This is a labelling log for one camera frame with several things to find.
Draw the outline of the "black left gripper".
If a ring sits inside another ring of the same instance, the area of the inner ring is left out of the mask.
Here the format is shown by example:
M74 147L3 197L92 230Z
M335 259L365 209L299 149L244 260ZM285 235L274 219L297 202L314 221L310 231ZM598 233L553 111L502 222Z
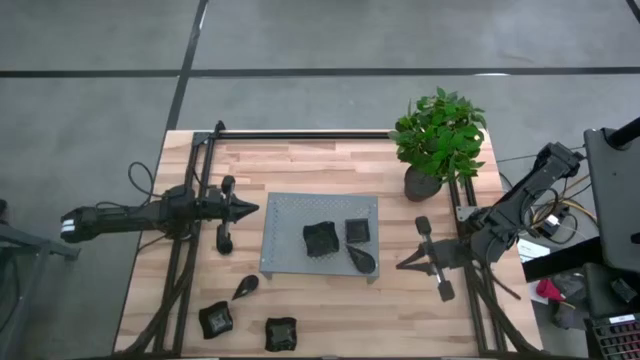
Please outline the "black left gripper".
M219 187L209 186L206 189L199 205L199 215L202 220L221 221L216 228L216 249L221 255L229 255L233 250L229 222L235 183L233 176L226 175ZM235 223L260 209L259 205L237 197L234 198L234 206Z

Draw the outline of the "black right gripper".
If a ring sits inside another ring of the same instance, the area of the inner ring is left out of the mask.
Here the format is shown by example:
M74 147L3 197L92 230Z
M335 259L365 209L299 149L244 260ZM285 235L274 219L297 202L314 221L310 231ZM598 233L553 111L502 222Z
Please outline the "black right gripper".
M462 266L463 255L461 243L456 239L433 241L432 228L427 217L420 216L415 219L418 234L423 242L419 248L396 265L398 270L412 270L435 276L437 290L440 299L448 302L455 297L452 283L446 279L444 269L454 269ZM416 263L417 260L426 257L425 263Z

